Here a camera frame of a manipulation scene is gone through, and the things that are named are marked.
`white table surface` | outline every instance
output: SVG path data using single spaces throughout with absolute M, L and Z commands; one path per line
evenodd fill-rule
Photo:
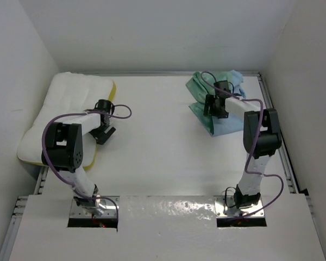
M 98 146 L 96 162 L 87 172 L 102 195 L 219 195 L 235 187 L 246 161 L 243 132 L 209 135 L 189 108 L 195 102 L 185 86 L 190 78 L 111 77 L 117 85 L 114 103 L 129 105 L 133 115 L 114 119 L 116 132 Z M 257 77 L 244 77 L 242 87 L 248 98 L 262 98 Z M 279 153 L 266 173 L 285 178 Z M 275 178 L 264 179 L 262 193 L 276 195 L 279 186 Z M 67 189 L 49 172 L 44 195 Z
M 43 194 L 28 199 L 11 261 L 324 260 L 305 197 L 286 184 L 265 210 L 267 227 L 216 227 L 210 195 L 237 184 L 246 153 L 242 132 L 211 138 L 189 110 L 189 78 L 112 77 L 114 102 L 131 106 L 133 117 L 114 121 L 88 175 L 102 195 L 121 195 L 118 233 L 67 228 L 72 191 L 49 173 Z M 242 86 L 249 98 L 262 97 L 256 77 Z M 285 178 L 278 154 L 266 173 Z M 264 203 L 279 186 L 262 181 Z

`yellow pillow edge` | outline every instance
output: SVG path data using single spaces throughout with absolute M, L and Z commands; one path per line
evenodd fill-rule
M 111 102 L 112 102 L 112 100 L 115 98 L 116 90 L 117 90 L 117 86 L 116 86 L 115 82 L 112 81 L 112 83 L 113 83 L 113 85 L 112 85 L 112 89 L 111 89 L 111 91 L 110 91 L 110 95 L 109 95 L 109 97 L 108 97 L 108 100 L 111 101 Z M 95 148 L 95 152 L 94 152 L 93 160 L 92 160 L 92 162 L 91 162 L 90 165 L 88 165 L 88 166 L 84 166 L 84 167 L 83 167 L 84 170 L 86 170 L 86 171 L 87 171 L 87 170 L 90 170 L 90 169 L 94 166 L 94 163 L 95 163 L 95 161 L 96 161 L 97 152 L 98 152 L 98 149 L 97 149 L 97 146 L 96 146 L 96 148 Z M 41 162 L 32 162 L 32 161 L 26 161 L 26 160 L 22 160 L 22 159 L 20 159 L 20 160 L 23 161 L 23 162 L 25 162 L 25 163 L 34 164 L 34 165 L 37 165 L 37 166 L 45 166 L 45 165 L 44 165 L 43 163 L 41 163 Z

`white pillow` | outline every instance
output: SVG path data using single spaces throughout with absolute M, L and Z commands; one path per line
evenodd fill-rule
M 53 77 L 43 106 L 33 126 L 21 140 L 17 156 L 20 160 L 42 165 L 41 137 L 46 124 L 66 113 L 79 113 L 94 108 L 99 99 L 112 100 L 116 92 L 113 81 L 100 76 L 64 72 Z M 83 136 L 83 167 L 90 168 L 96 155 L 96 142 L 90 135 Z

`cable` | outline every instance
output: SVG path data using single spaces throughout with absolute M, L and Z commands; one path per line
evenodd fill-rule
M 278 195 L 272 200 L 270 201 L 268 204 L 266 204 L 265 206 L 263 206 L 262 208 L 254 211 L 254 212 L 251 212 L 251 213 L 248 213 L 246 215 L 243 215 L 242 217 L 245 217 L 245 216 L 250 216 L 250 215 L 253 215 L 255 213 L 257 213 L 258 211 L 261 211 L 263 209 L 265 209 L 266 207 L 270 206 L 274 201 L 276 201 L 281 193 L 283 193 L 283 190 L 284 190 L 284 181 L 283 179 L 277 175 L 277 174 L 271 174 L 271 175 L 266 175 L 264 173 L 261 173 L 261 172 L 258 172 L 258 171 L 249 171 L 248 168 L 249 168 L 249 164 L 250 164 L 250 160 L 251 160 L 251 157 L 254 155 L 254 151 L 255 151 L 255 148 L 256 148 L 256 144 L 257 144 L 257 141 L 259 139 L 259 136 L 260 136 L 260 132 L 261 132 L 261 126 L 262 126 L 262 120 L 263 120 L 263 113 L 264 113 L 264 105 L 263 105 L 263 101 L 261 101 L 260 99 L 241 99 L 239 96 L 236 96 L 234 94 L 230 94 L 229 92 L 226 92 L 224 90 L 221 90 L 213 85 L 211 85 L 210 83 L 208 83 L 207 80 L 205 80 L 205 78 L 203 77 L 204 74 L 209 74 L 209 75 L 212 75 L 213 78 L 215 78 L 215 76 L 211 73 L 211 72 L 202 72 L 200 74 L 200 77 L 201 79 L 210 87 L 214 88 L 215 90 L 217 91 L 220 91 L 230 97 L 233 97 L 237 100 L 240 100 L 240 101 L 243 101 L 243 102 L 258 102 L 260 103 L 260 116 L 259 116 L 259 124 L 257 126 L 257 129 L 256 129 L 256 133 L 255 133 L 255 138 L 254 138 L 254 142 L 252 143 L 252 146 L 251 146 L 251 149 L 250 149 L 250 152 L 249 152 L 249 157 L 247 158 L 246 160 L 246 163 L 245 163 L 245 167 L 244 167 L 244 170 L 246 173 L 248 174 L 255 174 L 255 175 L 263 175 L 264 177 L 277 177 L 280 179 L 280 182 L 281 182 L 281 188 L 280 188 L 280 192 L 278 193 Z
M 231 82 L 228 82 L 228 83 L 230 83 L 232 85 L 232 87 L 233 87 L 232 94 L 234 94 L 234 85 L 233 85 L 233 83 L 231 83 Z
M 228 189 L 235 189 L 235 187 L 228 187 L 228 188 L 226 188 L 226 190 L 225 190 L 225 192 L 224 192 L 224 204 L 225 204 L 226 207 L 228 207 L 228 208 L 233 208 L 233 207 L 236 206 L 236 204 L 234 204 L 233 206 L 228 206 L 228 205 L 227 205 L 227 190 L 228 190 Z
M 53 164 L 51 162 L 51 159 L 49 158 L 48 153 L 47 153 L 47 148 L 46 148 L 46 134 L 47 134 L 47 131 L 48 131 L 49 127 L 51 126 L 51 124 L 53 122 L 55 122 L 56 120 L 58 120 L 60 118 L 64 118 L 64 117 L 69 117 L 69 116 L 84 116 L 84 115 L 94 114 L 94 113 L 105 115 L 105 116 L 108 116 L 108 117 L 113 117 L 113 118 L 116 118 L 116 119 L 127 119 L 127 118 L 131 117 L 131 115 L 132 115 L 131 109 L 127 105 L 124 105 L 124 104 L 119 104 L 119 105 L 122 106 L 122 107 L 126 107 L 129 110 L 129 115 L 128 116 L 125 116 L 125 117 L 115 116 L 115 115 L 110 115 L 110 114 L 108 114 L 106 112 L 97 111 L 97 110 L 90 110 L 90 111 L 87 111 L 85 113 L 68 113 L 68 114 L 62 114 L 62 115 L 56 116 L 53 119 L 51 119 L 47 123 L 47 125 L 45 126 L 45 128 L 44 128 L 44 130 L 42 132 L 42 153 L 45 156 L 45 160 L 46 160 L 46 163 L 47 163 L 48 167 L 52 170 L 52 172 L 56 175 L 56 177 L 59 178 L 65 184 L 70 185 L 72 187 L 72 189 L 74 190 L 75 194 L 79 195 L 80 197 L 82 197 L 82 198 L 84 198 L 86 200 L 105 199 L 105 200 L 109 200 L 110 202 L 112 202 L 114 204 L 114 206 L 116 207 L 117 223 L 118 223 L 118 209 L 117 209 L 117 204 L 115 203 L 115 201 L 113 201 L 112 199 L 110 199 L 108 197 L 103 197 L 103 196 L 100 196 L 100 197 L 88 197 L 86 195 L 83 195 L 82 193 L 80 193 L 76 189 L 74 189 L 74 184 L 72 182 L 67 181 L 65 178 L 63 178 L 58 173 L 58 171 L 56 170 L 56 168 L 53 166 Z
M 92 214 L 92 218 L 91 218 L 91 220 L 92 220 L 93 224 L 98 225 L 99 227 L 104 227 L 104 228 L 106 227 L 106 225 L 104 225 L 103 223 L 98 222 L 98 221 L 94 218 L 94 214 Z

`crumpled towel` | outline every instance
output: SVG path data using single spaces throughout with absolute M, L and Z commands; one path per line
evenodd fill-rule
M 230 72 L 215 72 L 213 73 L 217 81 L 227 80 L 234 86 L 230 85 L 231 92 L 235 94 L 241 94 L 243 98 L 246 98 L 244 90 L 240 84 L 243 82 L 243 75 L 237 71 Z M 214 79 L 211 75 L 204 74 L 204 79 L 210 84 L 214 84 Z M 215 89 L 208 86 L 200 77 L 200 72 L 195 72 L 192 79 L 190 79 L 186 86 L 193 97 L 196 99 L 196 103 L 192 103 L 189 107 L 193 113 L 198 117 L 202 125 L 209 132 L 211 136 L 219 136 L 238 132 L 243 130 L 243 119 L 239 119 L 233 114 L 229 114 L 227 119 L 218 119 L 217 117 L 204 116 L 204 103 L 207 94 L 215 94 Z

